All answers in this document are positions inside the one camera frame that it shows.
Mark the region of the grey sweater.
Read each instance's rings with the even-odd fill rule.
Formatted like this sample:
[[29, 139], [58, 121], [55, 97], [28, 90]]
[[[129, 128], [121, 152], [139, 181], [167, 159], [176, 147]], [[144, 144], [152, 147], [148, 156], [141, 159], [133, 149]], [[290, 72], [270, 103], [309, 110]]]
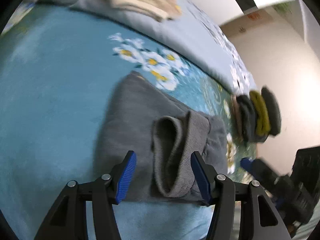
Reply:
[[196, 202], [201, 194], [190, 165], [193, 152], [227, 173], [227, 132], [219, 116], [195, 111], [155, 88], [138, 72], [121, 79], [109, 101], [96, 149], [98, 172], [137, 156], [126, 200]]

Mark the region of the pink folded garment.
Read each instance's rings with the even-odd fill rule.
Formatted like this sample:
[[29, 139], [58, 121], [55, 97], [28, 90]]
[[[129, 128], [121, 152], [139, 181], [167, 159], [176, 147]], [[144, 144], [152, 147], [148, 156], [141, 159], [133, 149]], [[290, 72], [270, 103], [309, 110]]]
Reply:
[[236, 119], [236, 126], [239, 136], [242, 138], [242, 119], [241, 119], [241, 112], [239, 104], [236, 100], [236, 96], [232, 96], [232, 103], [233, 103], [233, 111]]

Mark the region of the dark grey folded garment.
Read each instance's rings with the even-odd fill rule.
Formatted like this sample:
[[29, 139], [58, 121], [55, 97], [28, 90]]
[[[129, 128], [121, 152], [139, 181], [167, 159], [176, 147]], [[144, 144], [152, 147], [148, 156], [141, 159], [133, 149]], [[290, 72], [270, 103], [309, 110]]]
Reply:
[[255, 136], [256, 113], [252, 101], [247, 95], [236, 97], [241, 114], [242, 137], [246, 142], [257, 142]]

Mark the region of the olive yellow knitted garment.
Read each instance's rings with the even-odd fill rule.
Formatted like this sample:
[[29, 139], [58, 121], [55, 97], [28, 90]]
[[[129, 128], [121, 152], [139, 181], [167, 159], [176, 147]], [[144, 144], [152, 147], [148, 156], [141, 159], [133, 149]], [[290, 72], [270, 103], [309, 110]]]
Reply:
[[270, 132], [271, 125], [265, 100], [256, 90], [251, 90], [249, 92], [249, 97], [258, 115], [255, 133], [260, 137], [266, 136]]

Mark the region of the black folded garment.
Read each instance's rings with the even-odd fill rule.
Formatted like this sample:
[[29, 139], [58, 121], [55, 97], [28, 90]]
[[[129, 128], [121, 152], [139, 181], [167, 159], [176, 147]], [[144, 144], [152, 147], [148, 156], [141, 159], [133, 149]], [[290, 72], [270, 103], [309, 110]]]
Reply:
[[281, 132], [281, 112], [279, 108], [279, 104], [274, 93], [269, 90], [268, 87], [264, 86], [261, 89], [261, 96], [263, 97], [267, 112], [268, 118], [270, 121], [270, 135], [277, 136]]

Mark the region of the green floral blanket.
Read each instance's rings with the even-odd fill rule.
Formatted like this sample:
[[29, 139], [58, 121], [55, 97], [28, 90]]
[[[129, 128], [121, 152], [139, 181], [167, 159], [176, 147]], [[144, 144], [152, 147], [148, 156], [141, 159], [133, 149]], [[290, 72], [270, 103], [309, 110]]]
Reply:
[[132, 70], [227, 127], [228, 175], [248, 180], [230, 94], [173, 50], [105, 18], [36, 5], [1, 36], [1, 211], [33, 239], [69, 180], [92, 181], [97, 137], [116, 83]]

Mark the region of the light blue quilt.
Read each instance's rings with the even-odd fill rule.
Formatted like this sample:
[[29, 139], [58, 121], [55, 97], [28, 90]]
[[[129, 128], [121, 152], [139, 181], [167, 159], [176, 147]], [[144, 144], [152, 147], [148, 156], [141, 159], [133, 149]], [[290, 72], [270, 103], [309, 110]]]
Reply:
[[219, 81], [230, 93], [256, 89], [235, 46], [190, 0], [178, 0], [182, 16], [158, 22], [137, 12], [113, 9], [106, 0], [41, 0], [105, 16], [173, 49]]

